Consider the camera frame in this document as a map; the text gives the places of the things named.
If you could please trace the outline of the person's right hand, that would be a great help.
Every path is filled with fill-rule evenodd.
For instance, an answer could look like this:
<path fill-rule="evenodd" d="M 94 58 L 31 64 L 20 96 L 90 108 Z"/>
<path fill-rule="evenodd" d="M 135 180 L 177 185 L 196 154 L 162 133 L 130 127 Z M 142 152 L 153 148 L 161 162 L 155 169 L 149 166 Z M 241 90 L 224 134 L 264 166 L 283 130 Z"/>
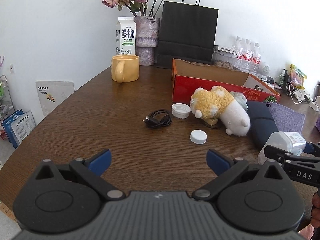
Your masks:
<path fill-rule="evenodd" d="M 314 228 L 320 227 L 320 196 L 316 193 L 312 197 L 313 208 L 311 210 L 311 225 Z"/>

